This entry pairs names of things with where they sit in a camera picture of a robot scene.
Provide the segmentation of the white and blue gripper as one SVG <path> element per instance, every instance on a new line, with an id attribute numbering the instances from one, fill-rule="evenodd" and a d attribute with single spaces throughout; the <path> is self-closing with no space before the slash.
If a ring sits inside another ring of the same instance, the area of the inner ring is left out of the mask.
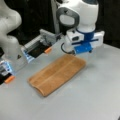
<path id="1" fill-rule="evenodd" d="M 90 52 L 103 44 L 104 34 L 104 31 L 83 33 L 76 29 L 68 30 L 64 42 L 65 51 L 74 51 L 76 54 Z"/>

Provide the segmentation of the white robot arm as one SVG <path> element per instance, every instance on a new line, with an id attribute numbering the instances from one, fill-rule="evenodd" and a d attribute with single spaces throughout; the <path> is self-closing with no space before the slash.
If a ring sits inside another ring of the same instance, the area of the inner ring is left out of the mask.
<path id="1" fill-rule="evenodd" d="M 63 0 L 58 3 L 56 17 L 62 25 L 70 27 L 64 36 L 64 52 L 91 52 L 103 44 L 105 32 L 95 31 L 98 11 L 97 0 Z"/>

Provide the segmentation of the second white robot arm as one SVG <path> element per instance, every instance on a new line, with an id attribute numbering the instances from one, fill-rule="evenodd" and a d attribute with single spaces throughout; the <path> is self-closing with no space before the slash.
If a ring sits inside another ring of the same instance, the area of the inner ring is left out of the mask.
<path id="1" fill-rule="evenodd" d="M 21 23 L 20 14 L 9 8 L 4 0 L 0 0 L 0 47 L 4 51 L 4 58 L 10 62 L 14 71 L 18 71 L 27 63 L 17 38 L 10 35 Z"/>

